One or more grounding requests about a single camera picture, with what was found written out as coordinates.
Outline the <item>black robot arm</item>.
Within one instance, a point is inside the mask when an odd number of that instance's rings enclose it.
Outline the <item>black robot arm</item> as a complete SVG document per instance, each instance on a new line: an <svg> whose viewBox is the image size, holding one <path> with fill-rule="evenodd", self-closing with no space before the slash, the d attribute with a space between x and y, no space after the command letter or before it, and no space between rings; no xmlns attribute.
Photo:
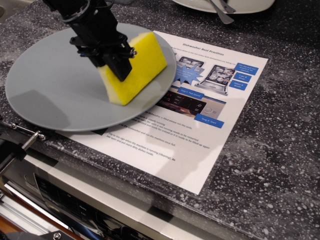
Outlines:
<svg viewBox="0 0 320 240"><path fill-rule="evenodd" d="M45 0L51 11L76 33L69 41L81 57L95 67L108 66L122 82L132 71L129 61L137 52L128 37L117 31L118 21L111 12L113 0Z"/></svg>

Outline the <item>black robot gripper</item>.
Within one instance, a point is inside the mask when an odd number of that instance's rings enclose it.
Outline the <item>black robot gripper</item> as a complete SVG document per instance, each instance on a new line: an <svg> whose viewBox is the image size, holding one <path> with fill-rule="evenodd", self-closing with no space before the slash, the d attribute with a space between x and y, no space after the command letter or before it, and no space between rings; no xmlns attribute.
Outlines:
<svg viewBox="0 0 320 240"><path fill-rule="evenodd" d="M134 57L127 36L117 31L118 22L109 9L89 9L69 22L78 37L78 50L96 67L107 65L123 82L132 70Z"/></svg>

